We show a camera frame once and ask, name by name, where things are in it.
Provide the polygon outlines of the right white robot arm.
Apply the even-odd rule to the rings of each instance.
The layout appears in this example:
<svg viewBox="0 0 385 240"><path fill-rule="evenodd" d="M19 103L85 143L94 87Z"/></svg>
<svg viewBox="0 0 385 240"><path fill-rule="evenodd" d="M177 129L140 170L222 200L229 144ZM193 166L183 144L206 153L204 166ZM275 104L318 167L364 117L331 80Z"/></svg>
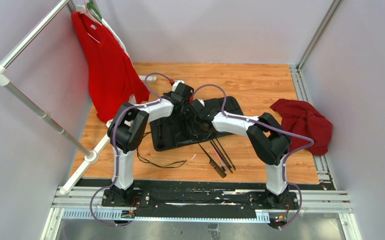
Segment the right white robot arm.
<svg viewBox="0 0 385 240"><path fill-rule="evenodd" d="M288 184L284 161L290 150L291 138L283 133L275 118L265 112L261 116L244 116L217 109L211 110L201 100L194 100L186 109L193 122L206 132L224 132L247 137L257 155L266 165L266 202L272 208L285 204Z"/></svg>

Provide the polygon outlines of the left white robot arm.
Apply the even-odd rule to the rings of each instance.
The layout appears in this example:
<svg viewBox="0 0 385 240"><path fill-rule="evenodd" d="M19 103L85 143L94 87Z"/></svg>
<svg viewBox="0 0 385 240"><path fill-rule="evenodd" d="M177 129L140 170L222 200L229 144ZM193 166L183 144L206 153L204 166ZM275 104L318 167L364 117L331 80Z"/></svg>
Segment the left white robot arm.
<svg viewBox="0 0 385 240"><path fill-rule="evenodd" d="M143 104L125 102L120 106L107 130L114 152L114 175L109 189L120 206L127 207L134 200L133 163L148 123L179 112L190 102L193 93L191 86L177 81L172 91L155 101Z"/></svg>

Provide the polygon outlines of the thin black eyeliner brush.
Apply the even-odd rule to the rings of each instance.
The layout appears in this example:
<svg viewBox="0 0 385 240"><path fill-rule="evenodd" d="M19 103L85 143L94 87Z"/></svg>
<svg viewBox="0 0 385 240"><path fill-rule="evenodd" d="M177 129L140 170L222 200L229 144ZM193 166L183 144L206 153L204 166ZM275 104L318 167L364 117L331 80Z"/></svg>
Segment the thin black eyeliner brush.
<svg viewBox="0 0 385 240"><path fill-rule="evenodd" d="M229 157L228 153L226 152L226 150L224 149L223 145L220 143L219 139L216 138L216 142L219 144L221 150L223 151L223 153L225 154L226 158L228 159L230 165L233 167L234 170L236 170L236 167L235 165L233 164L231 158Z"/></svg>

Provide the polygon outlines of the black makeup brush roll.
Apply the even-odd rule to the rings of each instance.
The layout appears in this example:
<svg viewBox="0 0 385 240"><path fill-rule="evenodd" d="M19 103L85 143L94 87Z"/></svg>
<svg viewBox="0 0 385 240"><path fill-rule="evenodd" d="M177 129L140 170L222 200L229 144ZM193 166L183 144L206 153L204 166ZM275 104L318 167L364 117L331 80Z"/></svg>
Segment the black makeup brush roll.
<svg viewBox="0 0 385 240"><path fill-rule="evenodd" d="M220 111L223 97L211 98L203 101L206 110ZM169 117L163 117L150 122L153 147L156 151L167 151L183 146L194 145L216 138L232 135L228 132L204 131L187 113L189 103L175 102L176 105ZM230 114L244 115L238 101L228 96L224 110Z"/></svg>

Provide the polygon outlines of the black angled brush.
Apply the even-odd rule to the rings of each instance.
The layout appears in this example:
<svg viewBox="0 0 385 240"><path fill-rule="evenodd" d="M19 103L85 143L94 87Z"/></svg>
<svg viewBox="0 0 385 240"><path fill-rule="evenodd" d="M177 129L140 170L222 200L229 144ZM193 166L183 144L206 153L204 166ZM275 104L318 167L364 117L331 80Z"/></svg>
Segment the black angled brush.
<svg viewBox="0 0 385 240"><path fill-rule="evenodd" d="M225 166L226 169L228 169L231 173L233 173L232 171L232 167L230 166L230 164L228 163L228 161L226 160L225 156L223 155L222 151L218 148L217 144L211 140L210 143L212 144L212 146L214 147L215 151L217 152L219 158L221 159L221 161L223 162L223 165Z"/></svg>

